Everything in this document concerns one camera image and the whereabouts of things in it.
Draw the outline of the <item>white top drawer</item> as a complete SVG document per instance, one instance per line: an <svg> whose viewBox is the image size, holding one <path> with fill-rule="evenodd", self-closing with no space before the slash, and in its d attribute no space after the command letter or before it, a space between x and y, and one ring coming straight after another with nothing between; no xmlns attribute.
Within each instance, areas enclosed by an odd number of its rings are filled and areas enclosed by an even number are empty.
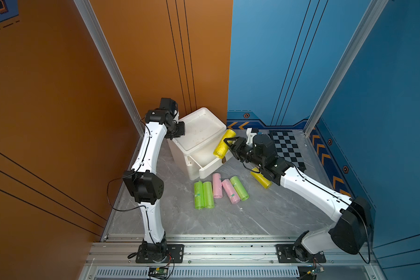
<svg viewBox="0 0 420 280"><path fill-rule="evenodd" d="M198 152L189 156L190 164L187 166L189 179L205 179L232 158L231 152L228 152L222 159L216 157L212 152L209 154Z"/></svg>

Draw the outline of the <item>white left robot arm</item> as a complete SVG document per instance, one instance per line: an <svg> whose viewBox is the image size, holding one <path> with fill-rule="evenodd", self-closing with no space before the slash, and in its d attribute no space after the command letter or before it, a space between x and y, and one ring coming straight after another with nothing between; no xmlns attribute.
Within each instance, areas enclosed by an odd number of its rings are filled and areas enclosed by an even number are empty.
<svg viewBox="0 0 420 280"><path fill-rule="evenodd" d="M178 115L176 108L164 106L147 112L140 151L132 168L122 176L129 194L138 204L136 208L141 210L144 237L137 256L153 263L161 263L168 258L160 210L165 184L157 176L156 169L165 137L172 139L184 135L184 124L178 122Z"/></svg>

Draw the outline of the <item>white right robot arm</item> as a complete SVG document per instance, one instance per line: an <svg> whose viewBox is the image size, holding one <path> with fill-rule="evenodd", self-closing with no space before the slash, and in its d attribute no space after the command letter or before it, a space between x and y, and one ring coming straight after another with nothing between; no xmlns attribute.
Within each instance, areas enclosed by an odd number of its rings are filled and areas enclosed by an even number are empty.
<svg viewBox="0 0 420 280"><path fill-rule="evenodd" d="M307 176L278 156L268 135L255 135L252 143L240 136L222 142L238 161L253 164L267 180L303 197L332 220L330 226L305 231L296 239L292 248L295 259L302 263L313 261L316 254L331 249L356 255L363 245L371 245L373 219L366 199L351 198Z"/></svg>

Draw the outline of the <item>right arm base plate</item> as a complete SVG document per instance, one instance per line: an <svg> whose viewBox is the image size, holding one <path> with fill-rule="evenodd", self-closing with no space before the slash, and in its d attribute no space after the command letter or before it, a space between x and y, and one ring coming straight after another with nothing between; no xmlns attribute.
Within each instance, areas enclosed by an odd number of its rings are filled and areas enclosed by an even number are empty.
<svg viewBox="0 0 420 280"><path fill-rule="evenodd" d="M302 246L278 244L275 246L279 263L324 264L326 258L323 252L310 254Z"/></svg>

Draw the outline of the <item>white three-drawer storage box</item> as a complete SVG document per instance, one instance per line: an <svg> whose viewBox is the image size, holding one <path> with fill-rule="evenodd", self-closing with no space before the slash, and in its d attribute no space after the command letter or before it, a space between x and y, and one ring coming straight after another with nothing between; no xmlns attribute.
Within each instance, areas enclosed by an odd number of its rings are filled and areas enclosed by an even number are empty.
<svg viewBox="0 0 420 280"><path fill-rule="evenodd" d="M185 135L168 140L168 144L175 164L189 179L189 156L198 152L213 153L226 132L226 125L205 107L181 118L180 121L185 123Z"/></svg>

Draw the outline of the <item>yellow trash bag roll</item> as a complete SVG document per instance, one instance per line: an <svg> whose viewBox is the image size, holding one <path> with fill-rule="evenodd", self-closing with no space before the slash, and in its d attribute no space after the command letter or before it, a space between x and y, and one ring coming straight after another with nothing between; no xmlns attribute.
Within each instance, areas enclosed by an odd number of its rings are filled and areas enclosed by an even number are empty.
<svg viewBox="0 0 420 280"><path fill-rule="evenodd" d="M250 172L250 174L265 188L268 189L271 185L272 182L269 181L268 179L266 179L259 171L258 168L254 168L252 169L252 171Z"/></svg>
<svg viewBox="0 0 420 280"><path fill-rule="evenodd" d="M225 140L228 138L234 138L235 136L236 133L233 130L227 129L219 141L217 147L213 151L213 155L219 159L223 159L229 150L229 145L225 142Z"/></svg>

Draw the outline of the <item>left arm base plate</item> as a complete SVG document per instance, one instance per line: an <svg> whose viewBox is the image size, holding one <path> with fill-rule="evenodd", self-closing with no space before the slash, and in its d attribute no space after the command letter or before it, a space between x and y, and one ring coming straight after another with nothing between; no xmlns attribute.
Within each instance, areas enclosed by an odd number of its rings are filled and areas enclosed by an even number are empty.
<svg viewBox="0 0 420 280"><path fill-rule="evenodd" d="M170 257L171 263L181 264L184 257L184 245L172 244L166 245L166 248L161 248L158 253L154 250L154 246L148 243L148 248L144 245L140 245L135 262L137 264L167 264Z"/></svg>

